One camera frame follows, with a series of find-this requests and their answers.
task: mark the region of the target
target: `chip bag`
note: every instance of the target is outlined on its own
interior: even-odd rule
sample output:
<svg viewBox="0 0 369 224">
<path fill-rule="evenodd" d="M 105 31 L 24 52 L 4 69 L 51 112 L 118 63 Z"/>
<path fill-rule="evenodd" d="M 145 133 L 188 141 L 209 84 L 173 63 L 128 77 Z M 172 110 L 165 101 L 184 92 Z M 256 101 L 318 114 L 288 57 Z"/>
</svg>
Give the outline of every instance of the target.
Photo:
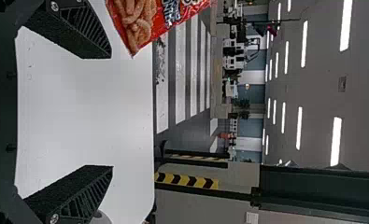
<svg viewBox="0 0 369 224">
<path fill-rule="evenodd" d="M 115 28 L 132 56 L 209 6 L 210 0 L 106 0 Z"/>
</svg>

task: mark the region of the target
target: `floor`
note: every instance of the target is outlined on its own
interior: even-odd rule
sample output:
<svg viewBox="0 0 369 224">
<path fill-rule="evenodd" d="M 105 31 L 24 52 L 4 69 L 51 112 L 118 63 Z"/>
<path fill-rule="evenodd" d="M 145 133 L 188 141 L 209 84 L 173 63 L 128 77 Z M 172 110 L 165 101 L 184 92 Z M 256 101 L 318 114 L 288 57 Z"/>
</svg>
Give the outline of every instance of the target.
<svg viewBox="0 0 369 224">
<path fill-rule="evenodd" d="M 154 145 L 209 152 L 210 8 L 172 29 L 153 44 Z M 155 156 L 159 156 L 158 147 Z"/>
<path fill-rule="evenodd" d="M 300 166 L 330 165 L 333 120 L 341 118 L 342 135 L 339 162 L 353 170 L 369 171 L 369 1 L 353 1 L 348 49 L 340 51 L 343 0 L 272 1 L 269 19 L 286 22 L 270 42 L 268 57 L 276 72 L 276 53 L 280 63 L 278 78 L 266 87 L 266 98 L 277 100 L 277 125 L 265 120 L 269 135 L 266 163 L 294 160 Z M 305 67 L 301 65 L 303 25 L 308 21 Z M 285 46 L 290 41 L 288 74 L 284 75 Z M 339 90 L 345 77 L 346 90 Z M 281 133 L 282 103 L 286 102 L 286 127 Z M 296 149 L 298 107 L 303 108 L 300 150 Z"/>
</svg>

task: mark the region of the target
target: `ceiling light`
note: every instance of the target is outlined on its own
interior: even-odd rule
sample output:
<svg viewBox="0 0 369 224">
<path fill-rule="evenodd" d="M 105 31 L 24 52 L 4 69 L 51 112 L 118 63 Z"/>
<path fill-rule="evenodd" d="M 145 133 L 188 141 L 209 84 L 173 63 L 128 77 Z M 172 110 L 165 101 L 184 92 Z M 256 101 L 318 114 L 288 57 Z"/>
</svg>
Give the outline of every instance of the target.
<svg viewBox="0 0 369 224">
<path fill-rule="evenodd" d="M 271 118 L 271 98 L 268 98 L 268 118 Z"/>
<path fill-rule="evenodd" d="M 269 135 L 266 135 L 266 142 L 265 142 L 265 156 L 268 155 L 269 152 Z"/>
<path fill-rule="evenodd" d="M 289 70 L 289 41 L 286 41 L 286 54 L 284 56 L 284 74 L 287 75 Z"/>
<path fill-rule="evenodd" d="M 308 21 L 304 21 L 303 30 L 303 49 L 301 52 L 301 67 L 305 67 L 306 64 L 306 42 L 307 42 L 307 32 L 308 32 Z"/>
<path fill-rule="evenodd" d="M 268 64 L 265 66 L 265 83 L 268 82 Z"/>
<path fill-rule="evenodd" d="M 279 53 L 277 52 L 277 57 L 275 60 L 275 78 L 277 78 L 278 71 L 279 71 Z"/>
<path fill-rule="evenodd" d="M 287 11 L 291 11 L 291 0 L 287 0 Z"/>
<path fill-rule="evenodd" d="M 265 129 L 263 129 L 263 146 L 265 145 Z"/>
<path fill-rule="evenodd" d="M 353 0 L 344 0 L 342 13 L 341 44 L 339 50 L 344 51 L 349 48 L 350 22 L 352 20 Z"/>
<path fill-rule="evenodd" d="M 301 147 L 301 131 L 303 126 L 303 108 L 301 106 L 298 107 L 298 120 L 297 120 L 297 141 L 295 143 L 295 147 L 297 150 L 300 150 Z"/>
<path fill-rule="evenodd" d="M 333 141 L 332 141 L 332 155 L 330 160 L 330 165 L 335 166 L 339 163 L 339 151 L 341 144 L 341 128 L 342 119 L 335 117 L 333 124 Z"/>
<path fill-rule="evenodd" d="M 283 102 L 282 104 L 282 127 L 281 127 L 281 131 L 282 133 L 284 133 L 284 127 L 286 123 L 286 102 Z"/>
<path fill-rule="evenodd" d="M 274 100 L 274 116 L 272 117 L 272 123 L 277 123 L 277 100 Z"/>
<path fill-rule="evenodd" d="M 269 80 L 272 80 L 272 59 L 269 60 Z"/>
</svg>

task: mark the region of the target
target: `yellow and black hazard stripe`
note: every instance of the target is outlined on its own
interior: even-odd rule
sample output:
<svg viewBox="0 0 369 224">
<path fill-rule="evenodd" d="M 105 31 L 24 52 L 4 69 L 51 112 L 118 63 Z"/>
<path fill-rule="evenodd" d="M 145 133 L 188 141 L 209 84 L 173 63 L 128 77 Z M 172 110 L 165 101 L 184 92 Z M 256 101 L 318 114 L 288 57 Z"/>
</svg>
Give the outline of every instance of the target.
<svg viewBox="0 0 369 224">
<path fill-rule="evenodd" d="M 219 189 L 219 180 L 199 176 L 155 173 L 154 179 L 155 183 L 158 184 L 177 185 L 197 189 Z"/>
<path fill-rule="evenodd" d="M 179 155 L 179 154 L 173 154 L 170 156 L 170 158 L 179 160 L 195 160 L 195 161 L 214 161 L 214 162 L 227 161 L 227 159 L 222 159 L 218 157 L 202 157 L 202 156 Z"/>
</svg>

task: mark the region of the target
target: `industrial equipment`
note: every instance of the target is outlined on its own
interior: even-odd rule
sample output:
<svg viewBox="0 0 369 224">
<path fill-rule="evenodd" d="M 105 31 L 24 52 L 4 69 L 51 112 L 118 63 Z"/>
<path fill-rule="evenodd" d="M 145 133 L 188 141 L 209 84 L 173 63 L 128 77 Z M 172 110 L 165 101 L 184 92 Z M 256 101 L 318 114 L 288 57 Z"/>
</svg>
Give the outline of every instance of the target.
<svg viewBox="0 0 369 224">
<path fill-rule="evenodd" d="M 15 38 L 22 26 L 82 59 L 109 59 L 112 53 L 88 0 L 0 0 L 0 223 L 89 223 L 106 194 L 112 167 L 84 166 L 24 200 L 14 186 L 18 149 Z"/>
</svg>

